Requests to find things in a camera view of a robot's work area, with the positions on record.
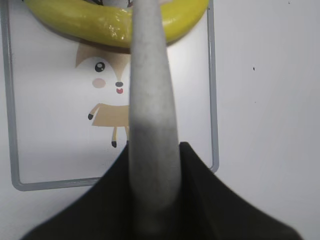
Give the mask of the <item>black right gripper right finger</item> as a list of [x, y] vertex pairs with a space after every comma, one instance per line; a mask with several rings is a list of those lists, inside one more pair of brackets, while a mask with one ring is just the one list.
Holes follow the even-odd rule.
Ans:
[[291, 226], [224, 184], [187, 142], [174, 144], [181, 184], [178, 218], [157, 240], [300, 240]]

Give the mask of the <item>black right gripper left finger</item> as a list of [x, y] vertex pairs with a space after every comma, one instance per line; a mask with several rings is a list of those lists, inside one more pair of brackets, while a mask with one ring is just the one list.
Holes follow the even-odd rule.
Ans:
[[133, 180], [128, 144], [112, 167], [83, 196], [33, 228], [24, 240], [153, 240], [143, 225], [146, 196]]

